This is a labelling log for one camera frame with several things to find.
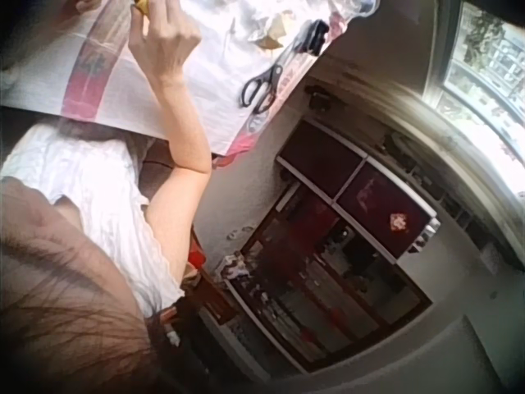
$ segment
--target sheet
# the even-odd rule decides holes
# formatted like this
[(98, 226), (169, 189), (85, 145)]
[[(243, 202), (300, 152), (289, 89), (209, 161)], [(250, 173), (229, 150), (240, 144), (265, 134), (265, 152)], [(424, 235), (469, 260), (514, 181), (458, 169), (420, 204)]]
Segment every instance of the sheet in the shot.
[[(294, 57), (270, 111), (255, 117), (252, 108), (240, 106), (246, 81), (273, 64), (305, 21), (329, 23), (332, 41), (377, 5), (378, 0), (181, 0), (203, 36), (185, 64), (185, 77), (212, 151), (226, 156), (250, 150), (315, 62), (308, 54)], [(252, 38), (283, 11), (293, 22), (283, 47), (269, 51), (254, 44)], [(25, 63), (2, 104), (164, 138), (157, 102), (127, 48), (129, 26), (130, 0), (106, 0)]]

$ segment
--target white shirt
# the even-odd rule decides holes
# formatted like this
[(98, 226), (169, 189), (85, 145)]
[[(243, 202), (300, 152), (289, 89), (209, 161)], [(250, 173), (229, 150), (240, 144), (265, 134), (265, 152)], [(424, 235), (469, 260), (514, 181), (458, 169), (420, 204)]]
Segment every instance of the white shirt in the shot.
[(76, 205), (85, 235), (124, 275), (144, 316), (184, 295), (169, 272), (142, 207), (139, 164), (153, 139), (63, 118), (31, 127), (0, 171), (39, 190), (55, 204)]

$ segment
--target fabric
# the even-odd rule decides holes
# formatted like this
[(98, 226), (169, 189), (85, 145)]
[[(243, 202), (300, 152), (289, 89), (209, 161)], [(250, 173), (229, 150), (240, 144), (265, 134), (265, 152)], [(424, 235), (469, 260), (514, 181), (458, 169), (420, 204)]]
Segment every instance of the fabric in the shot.
[(145, 316), (184, 295), (147, 224), (137, 186), (153, 139), (106, 126), (49, 119), (33, 126), (7, 157), (0, 177), (39, 190), (50, 204), (66, 196), (85, 235), (128, 281)]
[[(375, 0), (181, 0), (195, 19), (202, 43), (185, 64), (189, 93), (212, 152), (246, 152), (303, 78), (316, 58), (295, 56), (282, 73), (277, 99), (268, 112), (252, 116), (240, 106), (244, 84), (266, 71), (291, 44), (306, 21), (323, 19), (329, 41), (358, 16), (368, 16)], [(2, 105), (119, 127), (166, 139), (154, 98), (129, 49), (131, 0), (103, 0), (102, 6), (53, 29), (56, 39), (20, 64), (20, 78), (2, 96)], [(283, 48), (262, 50), (251, 41), (283, 12), (290, 26)]]

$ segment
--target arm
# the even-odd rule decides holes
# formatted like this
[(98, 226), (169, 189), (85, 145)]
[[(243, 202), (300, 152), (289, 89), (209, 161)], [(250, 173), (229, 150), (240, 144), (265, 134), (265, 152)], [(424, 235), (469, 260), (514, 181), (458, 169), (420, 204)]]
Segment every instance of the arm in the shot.
[(160, 103), (176, 168), (152, 198), (146, 220), (181, 283), (191, 224), (212, 169), (208, 140), (182, 75), (200, 36), (178, 0), (150, 0), (149, 19), (144, 37), (144, 17), (132, 7), (130, 50)]

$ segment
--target cabinet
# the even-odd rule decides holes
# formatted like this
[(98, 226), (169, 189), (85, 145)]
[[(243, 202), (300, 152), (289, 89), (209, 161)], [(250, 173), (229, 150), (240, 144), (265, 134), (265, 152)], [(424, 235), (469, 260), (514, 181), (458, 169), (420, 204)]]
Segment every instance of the cabinet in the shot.
[(301, 121), (276, 158), (391, 263), (436, 232), (436, 211), (392, 171), (315, 121)]
[(334, 198), (363, 161), (359, 153), (314, 125), (302, 121), (280, 157), (328, 197)]
[(231, 281), (285, 357), (306, 372), (367, 349), (430, 300), (306, 186), (268, 213)]

